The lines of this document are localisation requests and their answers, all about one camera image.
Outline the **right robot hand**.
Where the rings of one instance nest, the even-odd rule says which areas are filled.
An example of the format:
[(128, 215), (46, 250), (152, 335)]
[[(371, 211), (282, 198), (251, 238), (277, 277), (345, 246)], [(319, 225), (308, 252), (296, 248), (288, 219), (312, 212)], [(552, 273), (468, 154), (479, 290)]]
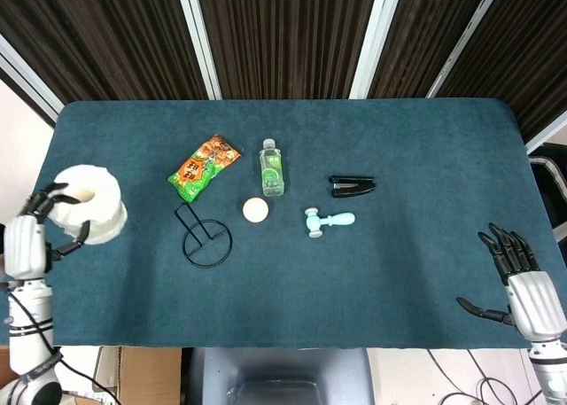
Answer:
[(469, 314), (516, 328), (531, 343), (558, 340), (566, 332), (566, 316), (550, 275), (540, 268), (528, 242), (515, 231), (488, 224), (478, 237), (493, 258), (508, 298), (508, 309), (481, 308), (463, 297), (455, 300)]

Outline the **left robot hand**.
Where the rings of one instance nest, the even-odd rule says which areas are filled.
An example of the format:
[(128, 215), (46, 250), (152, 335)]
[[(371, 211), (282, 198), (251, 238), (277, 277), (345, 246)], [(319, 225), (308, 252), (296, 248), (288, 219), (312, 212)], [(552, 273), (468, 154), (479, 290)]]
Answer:
[(74, 240), (53, 249), (45, 240), (44, 223), (56, 205), (78, 205), (81, 201), (63, 192), (68, 183), (50, 183), (33, 192), (18, 215), (4, 229), (4, 272), (14, 280), (43, 278), (54, 261), (79, 249), (90, 231), (90, 221), (80, 224)]

